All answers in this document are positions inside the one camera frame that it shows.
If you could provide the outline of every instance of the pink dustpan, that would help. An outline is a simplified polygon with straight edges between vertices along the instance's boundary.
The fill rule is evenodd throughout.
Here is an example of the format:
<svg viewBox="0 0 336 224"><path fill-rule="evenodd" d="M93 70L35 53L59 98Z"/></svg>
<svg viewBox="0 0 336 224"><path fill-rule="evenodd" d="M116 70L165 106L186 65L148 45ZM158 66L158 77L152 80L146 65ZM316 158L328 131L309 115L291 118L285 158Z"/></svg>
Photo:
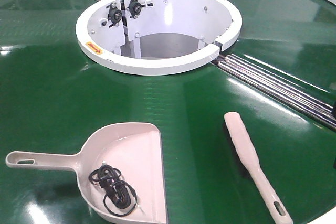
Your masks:
<svg viewBox="0 0 336 224"><path fill-rule="evenodd" d="M105 191L88 180L103 163L118 168L138 196L137 207L125 217L111 215L103 205ZM167 223L160 131L150 123L117 123L94 132L74 155L11 152L11 168L71 170L76 172L79 190L102 218L115 224ZM111 210L122 214L122 210Z"/></svg>

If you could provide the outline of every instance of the hanging hole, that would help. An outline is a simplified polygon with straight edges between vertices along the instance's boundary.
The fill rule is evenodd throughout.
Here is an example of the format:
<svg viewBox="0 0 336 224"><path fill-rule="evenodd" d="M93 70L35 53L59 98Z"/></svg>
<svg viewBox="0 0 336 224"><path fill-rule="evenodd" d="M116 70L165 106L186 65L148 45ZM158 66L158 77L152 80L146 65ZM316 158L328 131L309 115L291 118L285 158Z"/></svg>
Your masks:
<svg viewBox="0 0 336 224"><path fill-rule="evenodd" d="M34 159L24 159L24 160L19 160L17 164L22 164L22 165L34 165L35 160Z"/></svg>
<svg viewBox="0 0 336 224"><path fill-rule="evenodd" d="M279 202L274 201L273 204L274 204L275 208L277 209L278 213L279 213L281 216L285 216L285 215L286 215L285 211L283 210L283 208L281 207L281 205L280 205Z"/></svg>

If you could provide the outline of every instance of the green conveyor belt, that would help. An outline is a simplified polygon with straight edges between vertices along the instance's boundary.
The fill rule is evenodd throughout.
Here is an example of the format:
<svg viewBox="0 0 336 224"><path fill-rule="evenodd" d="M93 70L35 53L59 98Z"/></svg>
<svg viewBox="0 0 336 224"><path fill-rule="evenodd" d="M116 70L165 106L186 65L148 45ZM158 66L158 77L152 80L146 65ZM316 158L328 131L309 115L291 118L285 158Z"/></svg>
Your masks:
<svg viewBox="0 0 336 224"><path fill-rule="evenodd" d="M233 52L336 100L336 7L325 0L229 0L243 16ZM93 0L0 0L0 223L107 223L71 172L9 169L13 151L74 154L97 129L161 131L170 224L273 223L223 131L237 111L295 224L336 206L336 133L212 64L141 77L91 61L75 23Z"/></svg>

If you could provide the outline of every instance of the white circular housing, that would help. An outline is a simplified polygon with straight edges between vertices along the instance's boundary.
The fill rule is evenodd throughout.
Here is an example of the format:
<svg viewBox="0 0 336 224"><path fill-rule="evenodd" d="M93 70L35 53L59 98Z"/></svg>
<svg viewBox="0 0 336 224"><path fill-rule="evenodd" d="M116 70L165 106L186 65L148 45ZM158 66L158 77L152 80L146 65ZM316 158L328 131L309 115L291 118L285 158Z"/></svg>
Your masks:
<svg viewBox="0 0 336 224"><path fill-rule="evenodd" d="M109 18L112 8L122 11L118 23ZM240 12L227 0L101 0L78 18L76 35L95 62L158 76L212 61L237 40L241 26Z"/></svg>

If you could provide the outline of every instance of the dustpan handle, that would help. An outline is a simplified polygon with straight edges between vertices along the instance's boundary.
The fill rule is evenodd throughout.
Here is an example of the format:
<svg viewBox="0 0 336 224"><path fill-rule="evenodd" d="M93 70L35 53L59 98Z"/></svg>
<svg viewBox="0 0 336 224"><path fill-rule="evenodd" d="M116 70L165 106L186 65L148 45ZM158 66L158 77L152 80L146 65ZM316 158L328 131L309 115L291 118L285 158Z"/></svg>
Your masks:
<svg viewBox="0 0 336 224"><path fill-rule="evenodd" d="M75 171L77 155L36 152L11 152L6 156L10 168Z"/></svg>

